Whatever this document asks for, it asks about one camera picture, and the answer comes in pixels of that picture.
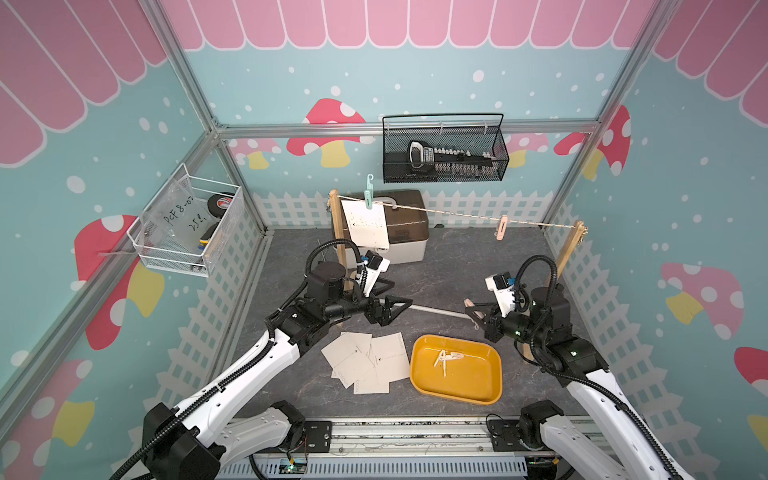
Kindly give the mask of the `pink clothespin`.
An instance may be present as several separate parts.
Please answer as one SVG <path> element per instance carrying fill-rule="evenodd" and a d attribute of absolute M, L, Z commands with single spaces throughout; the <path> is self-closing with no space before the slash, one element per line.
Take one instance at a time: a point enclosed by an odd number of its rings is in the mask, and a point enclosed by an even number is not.
<path fill-rule="evenodd" d="M 469 317 L 470 321 L 473 323 L 474 329 L 479 330 L 480 325 L 478 322 L 469 314 L 469 310 L 475 306 L 474 302 L 470 300 L 469 298 L 464 300 L 464 306 L 465 306 L 465 314 Z"/>
<path fill-rule="evenodd" d="M 509 224 L 509 219 L 506 215 L 502 216 L 499 219 L 496 230 L 495 230 L 495 238 L 497 241 L 502 241 L 504 239 L 508 224 Z"/>

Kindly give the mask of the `white clothespin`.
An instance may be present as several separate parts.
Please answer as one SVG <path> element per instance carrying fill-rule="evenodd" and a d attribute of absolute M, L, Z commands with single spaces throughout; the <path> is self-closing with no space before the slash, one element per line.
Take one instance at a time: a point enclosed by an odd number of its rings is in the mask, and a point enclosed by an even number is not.
<path fill-rule="evenodd" d="M 441 353 L 441 360 L 442 361 L 449 361 L 449 360 L 460 360 L 463 359 L 464 355 L 460 352 L 442 352 Z"/>
<path fill-rule="evenodd" d="M 443 371 L 443 376 L 446 377 L 447 376 L 446 362 L 451 359 L 452 357 L 448 352 L 446 352 L 445 350 L 441 350 L 434 361 L 433 367 L 437 368 L 438 366 L 440 366 Z"/>

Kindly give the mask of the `green clothespin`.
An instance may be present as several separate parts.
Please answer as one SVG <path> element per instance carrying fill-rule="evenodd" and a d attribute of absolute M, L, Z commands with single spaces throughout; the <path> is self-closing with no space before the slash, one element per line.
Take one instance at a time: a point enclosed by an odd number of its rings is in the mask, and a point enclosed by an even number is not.
<path fill-rule="evenodd" d="M 374 206 L 374 175 L 368 174 L 366 176 L 366 187 L 364 190 L 364 202 L 368 210 L 372 210 Z"/>

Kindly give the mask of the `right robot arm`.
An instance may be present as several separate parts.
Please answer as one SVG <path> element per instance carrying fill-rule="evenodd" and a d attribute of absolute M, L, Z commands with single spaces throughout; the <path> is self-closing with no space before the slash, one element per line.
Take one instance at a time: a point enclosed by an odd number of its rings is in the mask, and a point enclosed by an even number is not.
<path fill-rule="evenodd" d="M 508 337 L 516 347 L 527 346 L 529 364 L 568 391 L 612 451 L 596 445 L 551 400 L 524 406 L 512 427 L 491 423 L 489 432 L 500 448 L 517 442 L 529 451 L 551 451 L 584 479 L 690 478 L 627 400 L 596 347 L 574 334 L 571 306 L 552 258 L 534 255 L 515 274 L 499 273 L 485 282 L 494 302 L 468 306 L 466 314 L 487 340 Z"/>

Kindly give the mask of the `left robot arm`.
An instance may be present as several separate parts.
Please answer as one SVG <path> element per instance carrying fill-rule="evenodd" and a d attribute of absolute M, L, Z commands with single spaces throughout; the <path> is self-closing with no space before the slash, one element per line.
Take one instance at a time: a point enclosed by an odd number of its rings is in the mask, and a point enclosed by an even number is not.
<path fill-rule="evenodd" d="M 412 300 L 388 295 L 380 255 L 348 239 L 333 239 L 308 255 L 300 286 L 266 317 L 266 331 L 208 385 L 169 407 L 157 404 L 144 417 L 138 450 L 120 465 L 121 479 L 138 463 L 147 479 L 213 479 L 225 463 L 264 449 L 291 451 L 305 418 L 286 401 L 271 405 L 265 419 L 234 416 L 264 386 L 319 343 L 330 328 L 356 314 L 390 325 Z"/>

